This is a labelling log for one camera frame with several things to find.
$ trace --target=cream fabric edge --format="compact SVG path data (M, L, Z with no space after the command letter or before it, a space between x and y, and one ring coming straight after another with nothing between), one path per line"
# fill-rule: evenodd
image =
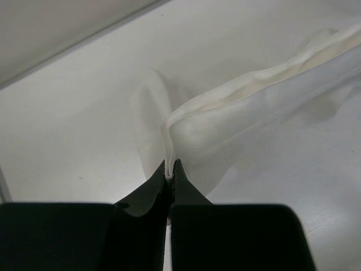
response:
M165 144L165 177L173 177L176 160L173 143L169 134L170 127L186 116L200 111L215 110L227 103L242 100L270 85L280 83L300 73L316 68L327 61L361 44L361 23L339 31L326 41L316 44L292 59L269 69L241 75L213 90L209 90L189 100L177 108L165 120L161 132Z

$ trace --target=sheer white fabric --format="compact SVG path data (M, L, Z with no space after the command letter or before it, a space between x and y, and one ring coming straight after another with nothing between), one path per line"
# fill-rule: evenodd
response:
M147 177L165 160L171 178L181 159L212 202L287 204L305 227L319 270L358 270L361 20L305 3L319 15L312 26L306 13L288 16L281 8L273 16L279 12L283 24L296 20L298 32L275 34L280 24L264 25L267 18L243 30L254 45L245 52L239 43L244 65L230 61L239 57L231 49L216 68L189 60L196 75L176 76L176 64L151 72L131 100L135 137ZM273 49L275 57L267 55L267 46L280 45L272 35L292 40Z

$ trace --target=gray wall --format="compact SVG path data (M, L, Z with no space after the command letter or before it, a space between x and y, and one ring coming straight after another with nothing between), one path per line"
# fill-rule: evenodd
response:
M156 0L0 0L0 84Z

